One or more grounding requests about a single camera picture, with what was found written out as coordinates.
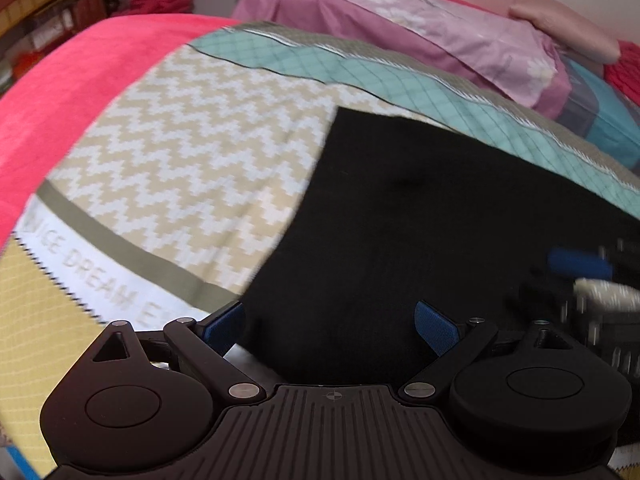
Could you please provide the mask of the wooden shelf with clutter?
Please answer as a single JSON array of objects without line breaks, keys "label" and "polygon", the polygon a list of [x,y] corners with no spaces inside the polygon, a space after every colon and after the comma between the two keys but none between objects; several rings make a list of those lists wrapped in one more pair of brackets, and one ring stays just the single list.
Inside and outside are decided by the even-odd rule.
[{"label": "wooden shelf with clutter", "polygon": [[47,54],[108,18],[120,0],[1,0],[1,92]]}]

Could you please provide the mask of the peach folded cloth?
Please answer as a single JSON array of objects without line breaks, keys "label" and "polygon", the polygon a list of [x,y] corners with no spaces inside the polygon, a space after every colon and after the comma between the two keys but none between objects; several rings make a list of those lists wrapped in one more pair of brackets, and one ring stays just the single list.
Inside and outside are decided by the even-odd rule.
[{"label": "peach folded cloth", "polygon": [[509,15],[531,22],[554,41],[593,62],[613,65],[620,59],[620,44],[614,36],[559,1],[512,0]]}]

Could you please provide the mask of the red knitted cloth right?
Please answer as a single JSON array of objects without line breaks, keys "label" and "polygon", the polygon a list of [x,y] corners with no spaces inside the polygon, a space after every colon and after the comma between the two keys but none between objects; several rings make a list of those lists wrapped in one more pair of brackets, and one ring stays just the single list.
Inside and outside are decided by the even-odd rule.
[{"label": "red knitted cloth right", "polygon": [[613,65],[604,66],[604,80],[639,106],[640,47],[629,41],[620,41],[618,44],[620,57]]}]

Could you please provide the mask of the red fleece blanket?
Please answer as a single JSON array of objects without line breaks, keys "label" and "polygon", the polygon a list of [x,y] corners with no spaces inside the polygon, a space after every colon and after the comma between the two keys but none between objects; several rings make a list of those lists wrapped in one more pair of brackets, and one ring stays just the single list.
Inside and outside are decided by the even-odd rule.
[{"label": "red fleece blanket", "polygon": [[196,14],[100,21],[47,55],[1,98],[1,240],[29,196],[105,107],[166,55],[236,23]]}]

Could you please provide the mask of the zigzag patterned bed sheet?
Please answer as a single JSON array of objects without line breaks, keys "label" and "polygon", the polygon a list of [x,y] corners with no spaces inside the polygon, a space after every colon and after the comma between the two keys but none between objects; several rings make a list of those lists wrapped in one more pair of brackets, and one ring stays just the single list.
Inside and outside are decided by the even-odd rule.
[{"label": "zigzag patterned bed sheet", "polygon": [[245,289],[342,107],[464,134],[638,214],[616,159],[407,55],[273,24],[199,36],[104,108],[1,241],[1,440],[26,476],[53,469],[42,404],[106,323],[158,330]]}]

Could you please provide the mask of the pink purple pillow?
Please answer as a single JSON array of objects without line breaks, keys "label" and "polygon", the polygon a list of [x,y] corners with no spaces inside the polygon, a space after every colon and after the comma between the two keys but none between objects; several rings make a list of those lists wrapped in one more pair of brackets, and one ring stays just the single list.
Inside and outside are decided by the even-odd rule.
[{"label": "pink purple pillow", "polygon": [[549,36],[451,0],[240,0],[232,16],[399,52],[548,118],[559,116],[570,94]]}]

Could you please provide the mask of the blue grey striped pillow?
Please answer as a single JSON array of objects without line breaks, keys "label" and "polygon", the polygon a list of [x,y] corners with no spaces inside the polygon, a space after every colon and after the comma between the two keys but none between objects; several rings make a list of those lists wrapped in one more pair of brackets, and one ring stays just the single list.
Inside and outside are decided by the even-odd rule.
[{"label": "blue grey striped pillow", "polygon": [[588,68],[562,60],[570,94],[555,121],[639,174],[639,107]]}]

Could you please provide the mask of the black pants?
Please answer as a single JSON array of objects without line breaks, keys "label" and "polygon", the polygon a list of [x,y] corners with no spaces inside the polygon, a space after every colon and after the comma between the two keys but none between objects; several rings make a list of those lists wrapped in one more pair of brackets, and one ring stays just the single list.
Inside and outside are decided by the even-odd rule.
[{"label": "black pants", "polygon": [[342,108],[296,214],[242,296],[242,346],[294,384],[398,384],[430,366],[424,302],[451,321],[541,316],[548,252],[638,240],[597,194],[480,141]]}]

